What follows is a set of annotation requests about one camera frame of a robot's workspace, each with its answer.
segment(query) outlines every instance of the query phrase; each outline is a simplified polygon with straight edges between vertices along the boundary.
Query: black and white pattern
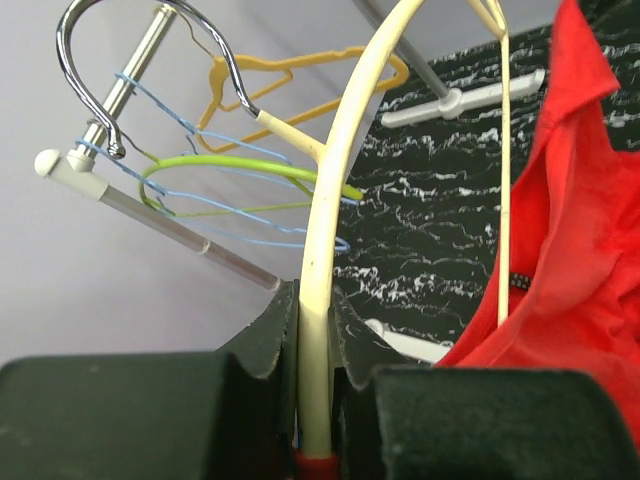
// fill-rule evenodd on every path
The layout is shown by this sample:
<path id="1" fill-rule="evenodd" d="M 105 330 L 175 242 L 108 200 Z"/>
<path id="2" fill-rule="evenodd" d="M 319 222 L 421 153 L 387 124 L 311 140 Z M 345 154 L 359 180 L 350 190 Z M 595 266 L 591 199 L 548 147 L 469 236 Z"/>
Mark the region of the black and white pattern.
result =
<path id="1" fill-rule="evenodd" d="M 636 7 L 608 18 L 585 8 L 622 90 L 604 102 L 612 143 L 640 146 L 640 23 Z M 511 75 L 548 68 L 550 27 L 511 39 Z M 500 81 L 497 44 L 432 64 L 452 87 Z M 513 179 L 524 169 L 545 88 L 512 102 Z M 389 92 L 378 112 L 434 100 L 412 75 Z M 371 127 L 349 182 L 365 192 L 344 206 L 339 235 L 352 246 L 336 258 L 335 281 L 363 318 L 396 331 L 452 344 L 473 316 L 491 273 L 498 239 L 499 105 L 395 130 Z"/>

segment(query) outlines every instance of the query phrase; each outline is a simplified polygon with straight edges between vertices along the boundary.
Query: chrome hanger hook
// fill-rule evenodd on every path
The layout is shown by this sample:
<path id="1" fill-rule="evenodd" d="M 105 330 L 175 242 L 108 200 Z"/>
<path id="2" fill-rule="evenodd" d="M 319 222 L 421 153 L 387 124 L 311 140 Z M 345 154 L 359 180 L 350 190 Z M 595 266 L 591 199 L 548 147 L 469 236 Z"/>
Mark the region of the chrome hanger hook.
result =
<path id="1" fill-rule="evenodd" d="M 56 49 L 58 52 L 58 60 L 60 67 L 64 73 L 67 82 L 71 85 L 74 92 L 80 98 L 89 110 L 95 115 L 98 121 L 107 130 L 108 135 L 108 147 L 107 152 L 109 155 L 116 159 L 123 158 L 126 154 L 124 144 L 122 143 L 122 131 L 116 122 L 116 119 L 107 112 L 100 102 L 94 97 L 87 89 L 85 84 L 80 79 L 78 70 L 71 56 L 71 34 L 80 16 L 90 7 L 102 0 L 74 0 L 67 8 L 64 15 L 58 23 L 56 30 Z M 209 35 L 213 37 L 213 40 L 218 44 L 222 51 L 222 56 L 227 63 L 229 73 L 231 76 L 231 82 L 236 91 L 236 95 L 240 100 L 242 107 L 253 118 L 257 118 L 260 114 L 260 109 L 249 98 L 247 91 L 244 88 L 242 77 L 240 76 L 240 68 L 236 63 L 235 57 L 231 52 L 229 44 L 222 36 L 222 33 L 205 17 L 202 13 L 196 10 L 187 2 L 183 0 L 158 0 L 160 3 L 168 5 L 170 7 L 179 10 L 192 21 L 200 25 L 206 30 Z"/>

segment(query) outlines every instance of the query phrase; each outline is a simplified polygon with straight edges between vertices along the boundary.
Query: yellow hanger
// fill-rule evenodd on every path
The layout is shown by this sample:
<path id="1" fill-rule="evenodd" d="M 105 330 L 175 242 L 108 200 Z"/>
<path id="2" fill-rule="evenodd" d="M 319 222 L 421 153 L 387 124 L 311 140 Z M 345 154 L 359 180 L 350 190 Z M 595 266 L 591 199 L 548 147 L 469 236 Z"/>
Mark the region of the yellow hanger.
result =
<path id="1" fill-rule="evenodd" d="M 292 69 L 332 63 L 348 58 L 357 58 L 362 56 L 364 49 L 365 47 L 349 47 L 340 52 L 320 52 L 311 55 L 302 55 L 299 57 L 292 57 L 285 60 L 276 61 L 262 60 L 250 55 L 236 55 L 235 58 L 240 70 L 256 70 L 260 72 L 281 71 L 283 73 L 283 77 L 281 79 L 276 80 L 271 85 L 258 90 L 256 93 L 250 96 L 252 100 L 255 100 L 256 98 L 260 98 L 268 93 L 271 93 L 274 90 L 282 87 L 283 85 L 291 82 L 293 80 Z M 391 78 L 379 81 L 375 87 L 375 93 L 386 92 L 387 90 L 402 85 L 409 78 L 409 68 L 400 59 L 400 57 L 398 57 L 397 55 L 391 55 L 388 63 L 393 67 L 394 74 Z M 213 66 L 211 67 L 211 71 L 209 72 L 209 84 L 211 86 L 213 98 L 205 112 L 202 114 L 202 117 L 200 118 L 200 121 L 197 125 L 198 130 L 204 130 L 207 128 L 207 125 L 209 124 L 211 118 L 217 110 L 222 110 L 223 112 L 231 112 L 240 106 L 240 102 L 236 102 L 229 106 L 222 104 L 224 83 L 227 78 L 229 78 L 229 69 L 224 58 L 218 56 L 213 57 Z M 306 122 L 307 120 L 311 120 L 312 118 L 319 117 L 320 115 L 324 115 L 325 113 L 338 108 L 338 105 L 340 104 L 340 98 L 341 97 L 338 97 L 335 100 L 327 102 L 323 105 L 318 105 L 305 112 L 295 115 L 294 117 L 286 120 L 285 123 L 289 125 L 297 125 L 299 123 Z M 272 132 L 268 129 L 260 130 L 256 133 L 247 135 L 242 139 L 242 142 L 255 142 L 256 140 L 259 140 L 271 134 Z M 235 143 L 227 143 L 220 147 L 213 147 L 207 143 L 202 135 L 197 135 L 197 139 L 203 148 L 212 153 L 228 152 L 229 150 L 233 150 L 234 148 L 238 147 L 238 145 Z"/>

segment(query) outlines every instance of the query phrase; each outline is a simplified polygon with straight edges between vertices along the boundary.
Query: red shirt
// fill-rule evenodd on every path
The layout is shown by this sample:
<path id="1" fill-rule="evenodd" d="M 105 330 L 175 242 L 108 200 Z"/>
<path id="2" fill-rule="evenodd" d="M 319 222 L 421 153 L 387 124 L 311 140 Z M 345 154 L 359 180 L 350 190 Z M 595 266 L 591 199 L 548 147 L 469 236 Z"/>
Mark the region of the red shirt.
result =
<path id="1" fill-rule="evenodd" d="M 498 266 L 440 366 L 591 374 L 640 449 L 640 154 L 612 149 L 600 100 L 619 88 L 576 0 L 551 36 L 551 78 L 529 163 L 512 191 L 512 288 L 497 328 Z"/>

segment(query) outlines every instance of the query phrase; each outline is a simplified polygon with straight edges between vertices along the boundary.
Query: gray rod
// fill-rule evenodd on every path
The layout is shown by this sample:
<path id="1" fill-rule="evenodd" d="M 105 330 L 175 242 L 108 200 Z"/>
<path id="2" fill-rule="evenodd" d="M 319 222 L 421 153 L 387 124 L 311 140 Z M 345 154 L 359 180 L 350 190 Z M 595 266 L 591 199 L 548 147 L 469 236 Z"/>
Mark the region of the gray rod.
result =
<path id="1" fill-rule="evenodd" d="M 384 17 L 373 4 L 374 1 L 375 0 L 353 0 L 353 3 L 355 3 L 369 24 L 373 28 L 378 29 L 384 21 Z M 445 98 L 449 94 L 447 86 L 440 80 L 436 72 L 433 71 L 424 58 L 422 58 L 422 55 L 413 48 L 411 42 L 409 42 L 404 35 L 400 37 L 400 41 L 396 46 L 396 52 L 413 67 L 418 76 L 433 90 L 433 93 L 435 93 L 438 98 Z"/>

